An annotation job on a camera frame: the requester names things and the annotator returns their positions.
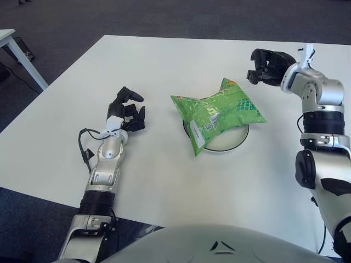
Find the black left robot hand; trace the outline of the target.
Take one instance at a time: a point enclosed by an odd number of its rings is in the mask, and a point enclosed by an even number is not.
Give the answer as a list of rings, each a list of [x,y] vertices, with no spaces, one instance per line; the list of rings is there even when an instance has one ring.
[[[145,128],[145,106],[137,110],[135,104],[125,106],[129,100],[143,102],[144,98],[138,93],[122,87],[117,93],[116,99],[109,104],[107,118],[111,116],[122,119],[121,129],[126,132],[136,132]]]

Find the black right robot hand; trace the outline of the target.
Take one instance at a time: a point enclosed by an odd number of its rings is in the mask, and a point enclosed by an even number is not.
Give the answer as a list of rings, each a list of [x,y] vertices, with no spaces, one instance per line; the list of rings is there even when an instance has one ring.
[[[266,49],[255,49],[251,54],[255,70],[247,72],[250,83],[257,85],[259,82],[278,87],[288,68],[296,63],[296,60],[284,52],[275,52]]]

